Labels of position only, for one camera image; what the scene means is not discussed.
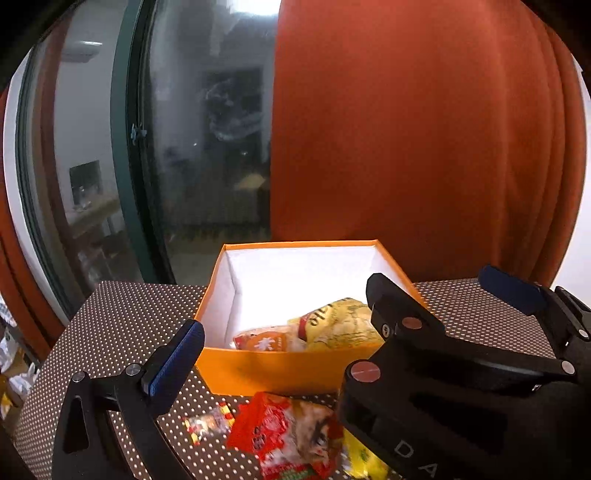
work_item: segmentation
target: orange curtain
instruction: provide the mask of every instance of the orange curtain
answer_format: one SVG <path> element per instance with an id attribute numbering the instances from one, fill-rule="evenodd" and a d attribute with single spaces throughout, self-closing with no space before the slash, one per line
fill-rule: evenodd
<path id="1" fill-rule="evenodd" d="M 0 95 L 0 133 L 4 131 L 7 93 Z M 39 290 L 18 243 L 4 183 L 4 159 L 0 141 L 0 291 L 25 341 L 40 360 L 64 330 Z"/>
<path id="2" fill-rule="evenodd" d="M 378 238 L 414 281 L 550 284 L 580 203 L 571 55 L 518 0 L 283 0 L 276 240 Z"/>

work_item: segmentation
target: small candy pack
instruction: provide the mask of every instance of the small candy pack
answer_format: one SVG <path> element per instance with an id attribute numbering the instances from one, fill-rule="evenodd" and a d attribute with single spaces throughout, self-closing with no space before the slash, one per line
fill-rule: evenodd
<path id="1" fill-rule="evenodd" d="M 234 425 L 234 421 L 230 408 L 226 403 L 222 402 L 205 415 L 184 417 L 183 425 L 191 436 L 193 445 L 199 445 L 206 436 L 229 432 L 232 425 Z"/>

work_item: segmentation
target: red snack package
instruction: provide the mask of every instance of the red snack package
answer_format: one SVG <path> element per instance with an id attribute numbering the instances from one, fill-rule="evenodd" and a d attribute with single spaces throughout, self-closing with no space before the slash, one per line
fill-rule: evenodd
<path id="1" fill-rule="evenodd" d="M 259 455 L 266 480 L 295 475 L 328 477 L 340 451 L 342 428 L 328 407 L 257 393 L 228 436 L 228 445 Z"/>

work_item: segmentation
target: glass door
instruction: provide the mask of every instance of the glass door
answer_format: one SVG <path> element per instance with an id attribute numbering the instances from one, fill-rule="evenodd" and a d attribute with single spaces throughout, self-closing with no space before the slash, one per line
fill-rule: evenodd
<path id="1" fill-rule="evenodd" d="M 127 1 L 86 0 L 31 52 L 17 180 L 43 273 L 71 318 L 104 280 L 142 281 L 111 144 L 111 74 Z"/>
<path id="2" fill-rule="evenodd" d="M 155 2 L 138 72 L 138 144 L 152 224 L 180 284 L 207 284 L 224 243 L 270 239 L 279 4 Z"/>

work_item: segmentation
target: white wall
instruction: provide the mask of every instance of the white wall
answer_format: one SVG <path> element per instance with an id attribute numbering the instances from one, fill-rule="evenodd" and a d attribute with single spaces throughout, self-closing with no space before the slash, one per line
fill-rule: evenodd
<path id="1" fill-rule="evenodd" d="M 581 77 L 581 68 L 578 64 L 576 67 L 587 123 L 587 168 L 573 236 L 552 288 L 560 285 L 591 306 L 591 98 Z"/>
<path id="2" fill-rule="evenodd" d="M 57 76 L 54 111 L 56 166 L 66 215 L 73 211 L 70 168 L 99 161 L 103 193 L 117 196 L 111 150 L 111 74 L 121 19 L 127 1 L 88 0 L 76 9 L 64 51 L 81 41 L 101 43 L 89 61 L 62 61 Z M 116 230 L 124 227 L 121 213 Z"/>

